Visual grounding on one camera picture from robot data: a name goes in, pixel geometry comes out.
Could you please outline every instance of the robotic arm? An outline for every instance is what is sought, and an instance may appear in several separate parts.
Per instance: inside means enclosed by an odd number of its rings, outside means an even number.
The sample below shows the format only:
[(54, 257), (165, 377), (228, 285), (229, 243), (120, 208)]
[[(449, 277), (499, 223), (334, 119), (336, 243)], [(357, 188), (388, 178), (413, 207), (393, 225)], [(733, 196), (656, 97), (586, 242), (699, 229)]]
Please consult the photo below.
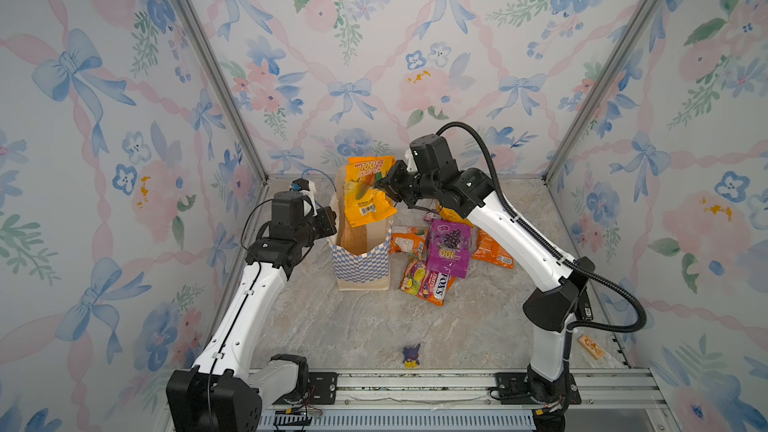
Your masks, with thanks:
[[(302, 249), (336, 234), (336, 214), (330, 207), (315, 208), (314, 192), (314, 183), (298, 179), (290, 191), (271, 199), (272, 218), (247, 249), (248, 265), (224, 320), (192, 369), (176, 370), (168, 381), (177, 432), (255, 430), (263, 405), (308, 399), (310, 374), (303, 357), (276, 355), (258, 374), (248, 372), (267, 315), (306, 256)], [(264, 237), (267, 227), (270, 234)]]
[[(477, 168), (458, 170), (448, 143), (439, 134), (451, 127), (467, 130), (478, 142), (491, 177)], [(488, 149), (474, 129), (463, 122), (450, 122), (437, 134), (414, 140), (406, 161), (398, 160), (387, 177), (376, 183), (395, 202), (415, 207), (420, 198), (435, 198), (490, 234), (512, 254), (536, 284), (523, 311), (534, 325), (531, 364), (523, 385), (499, 391), (498, 398), (530, 398), (544, 410), (568, 408), (570, 377), (568, 359), (575, 327), (586, 326), (614, 332), (631, 332), (645, 326), (645, 311), (638, 300), (618, 285), (594, 273), (587, 258), (576, 259), (552, 244), (539, 230), (509, 205), (498, 184)], [(577, 320), (578, 303), (589, 279), (626, 298), (638, 312), (629, 326), (594, 324)]]

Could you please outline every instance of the snack bag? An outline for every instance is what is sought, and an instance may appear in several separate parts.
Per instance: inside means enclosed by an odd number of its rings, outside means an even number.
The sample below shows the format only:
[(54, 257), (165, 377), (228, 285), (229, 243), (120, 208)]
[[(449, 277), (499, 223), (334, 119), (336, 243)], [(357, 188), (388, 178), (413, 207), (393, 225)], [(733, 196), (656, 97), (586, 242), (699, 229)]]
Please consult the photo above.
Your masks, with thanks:
[(364, 226), (397, 214), (384, 191), (373, 187), (394, 164), (392, 156), (350, 158), (344, 181), (344, 213), (351, 226)]
[(455, 280), (447, 274), (428, 271), (424, 261), (414, 258), (402, 275), (400, 290), (442, 307), (446, 292)]
[(440, 204), (437, 204), (437, 212), (447, 221), (458, 222), (459, 224), (466, 224), (467, 226), (474, 227), (474, 225), (469, 220), (462, 218), (462, 216), (457, 214), (455, 210), (445, 208)]
[(392, 227), (392, 247), (389, 253), (405, 252), (423, 260), (427, 230), (427, 227)]
[(435, 220), (429, 229), (427, 269), (465, 278), (469, 268), (472, 229), (466, 224)]
[(514, 268), (512, 256), (483, 229), (478, 232), (478, 249), (472, 254), (472, 258), (506, 268)]

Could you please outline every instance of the orange snack wrapper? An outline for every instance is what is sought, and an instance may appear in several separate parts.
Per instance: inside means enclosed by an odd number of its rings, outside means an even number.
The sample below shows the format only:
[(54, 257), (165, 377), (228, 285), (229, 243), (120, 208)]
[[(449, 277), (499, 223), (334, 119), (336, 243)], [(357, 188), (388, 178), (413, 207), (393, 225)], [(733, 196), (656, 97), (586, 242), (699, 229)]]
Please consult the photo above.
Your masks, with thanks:
[(514, 268), (512, 256), (483, 229), (478, 232), (478, 249), (472, 254), (472, 258), (505, 268)]
[(426, 238), (426, 227), (395, 226), (392, 228), (392, 246), (389, 253), (404, 252), (423, 260), (427, 244)]
[(469, 220), (462, 218), (462, 216), (457, 214), (453, 209), (445, 208), (440, 204), (437, 204), (437, 212), (441, 217), (443, 217), (444, 220), (447, 220), (448, 222), (458, 222), (459, 224), (466, 224), (467, 226), (474, 227), (474, 225)]

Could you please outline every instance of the metal base plate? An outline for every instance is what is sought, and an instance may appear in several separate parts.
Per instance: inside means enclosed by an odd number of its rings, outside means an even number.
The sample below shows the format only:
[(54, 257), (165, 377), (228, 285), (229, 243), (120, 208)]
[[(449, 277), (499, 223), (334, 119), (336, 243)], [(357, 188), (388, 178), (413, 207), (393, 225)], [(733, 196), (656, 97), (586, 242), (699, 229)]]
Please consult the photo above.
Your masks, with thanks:
[[(523, 394), (528, 390), (528, 386), (525, 384), (526, 375), (525, 372), (498, 372), (495, 375), (496, 387), (503, 394)], [(581, 395), (573, 374), (571, 374), (571, 391), (568, 397), (571, 400), (571, 405), (581, 404)], [(537, 403), (530, 397), (503, 399), (500, 401), (502, 405), (530, 405)]]
[[(310, 372), (310, 392), (308, 403), (312, 405), (333, 405), (336, 402), (336, 372)], [(282, 398), (275, 404), (288, 405)]]

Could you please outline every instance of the blue cable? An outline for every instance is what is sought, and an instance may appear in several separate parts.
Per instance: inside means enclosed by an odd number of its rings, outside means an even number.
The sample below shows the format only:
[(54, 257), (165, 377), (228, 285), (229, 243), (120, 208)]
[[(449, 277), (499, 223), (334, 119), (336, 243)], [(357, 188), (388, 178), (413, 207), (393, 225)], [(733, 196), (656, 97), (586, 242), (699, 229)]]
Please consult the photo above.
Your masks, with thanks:
[(304, 175), (307, 172), (309, 172), (310, 170), (314, 170), (316, 172), (320, 172), (321, 174), (323, 174), (328, 179), (328, 181), (331, 182), (331, 185), (333, 186), (333, 191), (336, 192), (336, 184), (333, 182), (333, 179), (330, 176), (328, 176), (328, 174), (323, 172), (322, 170), (318, 170), (317, 168), (308, 167), (308, 168), (306, 168), (304, 170), (304, 172), (301, 173), (301, 177), (304, 178)]

